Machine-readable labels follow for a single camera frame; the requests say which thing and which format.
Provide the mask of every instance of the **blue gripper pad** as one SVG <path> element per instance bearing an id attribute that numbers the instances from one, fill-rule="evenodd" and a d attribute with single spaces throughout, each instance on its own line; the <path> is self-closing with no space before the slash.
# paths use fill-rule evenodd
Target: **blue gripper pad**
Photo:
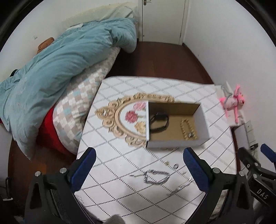
<path id="1" fill-rule="evenodd" d="M 79 164 L 78 168 L 74 172 L 71 177 L 71 191 L 74 193 L 81 189 L 83 182 L 85 181 L 87 175 L 89 174 L 92 166 L 96 161 L 96 151 L 94 148 L 89 148 L 90 152 L 85 156 L 85 153 L 82 156 L 85 156 L 83 159 L 82 156 L 79 160 L 83 159 L 83 161 Z"/>
<path id="2" fill-rule="evenodd" d="M 266 144 L 261 145 L 261 152 L 273 163 L 276 163 L 276 153 Z"/>
<path id="3" fill-rule="evenodd" d="M 188 148 L 184 149 L 183 160 L 188 167 L 188 170 L 190 171 L 193 179 L 195 180 L 199 190 L 207 193 L 209 191 L 208 176 L 198 164 L 194 156 L 190 153 Z"/>

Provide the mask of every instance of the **pink flower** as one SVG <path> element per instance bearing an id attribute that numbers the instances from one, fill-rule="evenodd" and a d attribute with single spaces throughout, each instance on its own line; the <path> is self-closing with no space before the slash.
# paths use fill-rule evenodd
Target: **pink flower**
<path id="1" fill-rule="evenodd" d="M 134 123 L 138 120 L 138 114 L 136 114 L 135 111 L 130 110 L 126 113 L 125 120 L 129 123 Z"/>
<path id="2" fill-rule="evenodd" d="M 134 110 L 141 111 L 141 110 L 144 110 L 145 108 L 146 108 L 146 103 L 145 102 L 136 103 L 136 104 L 133 105 Z"/>

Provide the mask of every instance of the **blue comforter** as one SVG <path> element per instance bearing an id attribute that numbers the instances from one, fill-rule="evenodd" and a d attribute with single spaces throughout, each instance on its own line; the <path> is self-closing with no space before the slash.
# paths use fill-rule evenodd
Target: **blue comforter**
<path id="1" fill-rule="evenodd" d="M 136 48 L 134 20 L 90 22 L 64 32 L 13 77 L 0 83 L 0 118 L 22 152 L 34 155 L 38 129 L 70 79 L 107 58 L 112 46 Z"/>

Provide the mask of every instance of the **brown bag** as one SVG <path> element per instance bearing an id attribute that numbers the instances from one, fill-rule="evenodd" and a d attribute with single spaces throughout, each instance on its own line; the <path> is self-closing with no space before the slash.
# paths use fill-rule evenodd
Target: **brown bag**
<path id="1" fill-rule="evenodd" d="M 43 49 L 48 47 L 51 43 L 53 43 L 55 39 L 53 37 L 48 38 L 47 40 L 43 41 L 39 46 L 38 46 L 38 51 L 36 54 L 41 52 Z"/>

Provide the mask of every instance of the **cardboard box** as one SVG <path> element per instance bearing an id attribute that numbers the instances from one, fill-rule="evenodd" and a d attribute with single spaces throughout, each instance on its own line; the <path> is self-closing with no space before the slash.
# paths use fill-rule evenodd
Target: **cardboard box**
<path id="1" fill-rule="evenodd" d="M 158 133 L 150 132 L 149 120 L 157 112 L 164 112 L 169 116 L 169 126 L 166 130 Z M 202 106 L 195 103 L 159 103 L 147 102 L 146 107 L 146 138 L 147 148 L 176 148 L 200 146 L 208 141 L 211 136 L 207 125 Z M 181 121 L 189 120 L 195 131 L 196 139 L 185 139 L 181 129 Z M 152 128 L 164 125 L 165 121 L 155 121 Z M 186 133 L 189 133 L 189 127 L 186 125 Z"/>

